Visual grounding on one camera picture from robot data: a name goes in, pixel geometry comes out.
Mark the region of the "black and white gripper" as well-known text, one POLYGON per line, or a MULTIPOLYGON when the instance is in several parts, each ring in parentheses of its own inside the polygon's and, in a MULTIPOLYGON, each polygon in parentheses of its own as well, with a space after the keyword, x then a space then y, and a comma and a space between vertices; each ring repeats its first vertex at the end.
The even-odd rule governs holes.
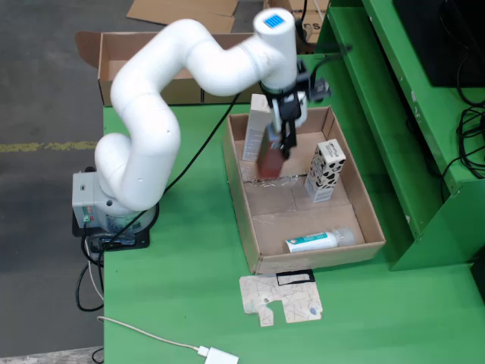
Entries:
POLYGON ((285 159, 289 159, 291 148, 297 145, 296 127, 301 127, 307 120, 307 96, 304 91, 295 91, 288 96, 270 98, 269 106, 274 132, 281 133, 281 152, 285 159))

